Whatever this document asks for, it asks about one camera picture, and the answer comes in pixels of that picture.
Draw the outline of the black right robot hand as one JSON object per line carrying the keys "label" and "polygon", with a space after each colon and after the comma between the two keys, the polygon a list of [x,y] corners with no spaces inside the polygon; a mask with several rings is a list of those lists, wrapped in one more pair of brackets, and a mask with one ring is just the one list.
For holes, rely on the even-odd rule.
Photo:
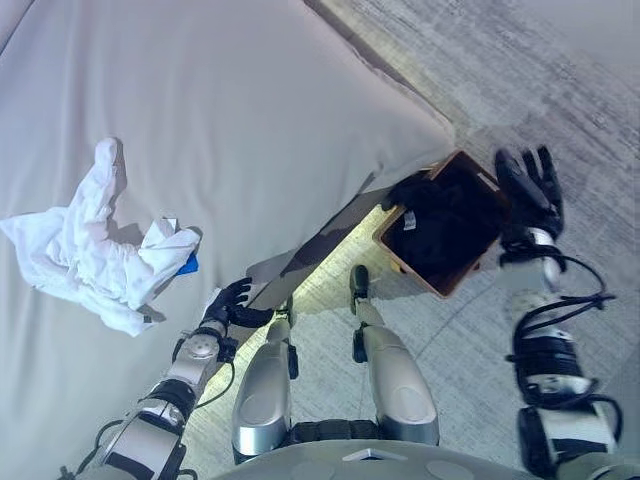
{"label": "black right robot hand", "polygon": [[512,207],[512,222],[546,231],[557,240],[564,230],[564,206],[553,157],[545,145],[521,152],[522,162],[506,149],[494,157],[495,173]]}

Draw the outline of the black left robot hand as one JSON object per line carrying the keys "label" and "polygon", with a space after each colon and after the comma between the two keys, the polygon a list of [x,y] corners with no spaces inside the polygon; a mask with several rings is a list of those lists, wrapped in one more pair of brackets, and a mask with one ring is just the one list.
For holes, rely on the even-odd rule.
{"label": "black left robot hand", "polygon": [[274,316],[273,309],[259,310],[244,305],[251,286],[252,278],[245,277],[222,289],[205,309],[201,323],[217,321],[225,326],[251,329],[267,325]]}

